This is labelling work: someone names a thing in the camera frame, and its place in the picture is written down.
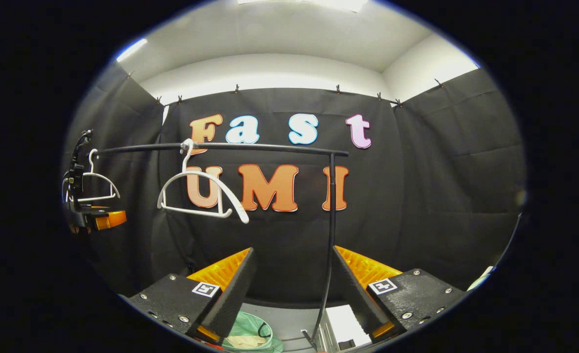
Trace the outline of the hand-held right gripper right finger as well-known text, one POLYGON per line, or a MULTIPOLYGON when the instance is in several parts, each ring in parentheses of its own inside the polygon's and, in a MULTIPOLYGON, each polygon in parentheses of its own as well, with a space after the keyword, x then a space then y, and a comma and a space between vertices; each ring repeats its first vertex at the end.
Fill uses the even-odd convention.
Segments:
POLYGON ((425 270, 395 270, 341 246, 333 247, 332 276, 374 344, 437 319, 465 293, 425 270))

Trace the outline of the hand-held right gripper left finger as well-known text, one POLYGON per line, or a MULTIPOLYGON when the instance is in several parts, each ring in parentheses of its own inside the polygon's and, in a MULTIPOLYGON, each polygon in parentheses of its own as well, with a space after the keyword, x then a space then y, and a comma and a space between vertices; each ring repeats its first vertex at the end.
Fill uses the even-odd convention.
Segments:
POLYGON ((188 276, 168 274, 127 303, 179 335, 220 346, 228 337, 255 277, 254 248, 188 276))

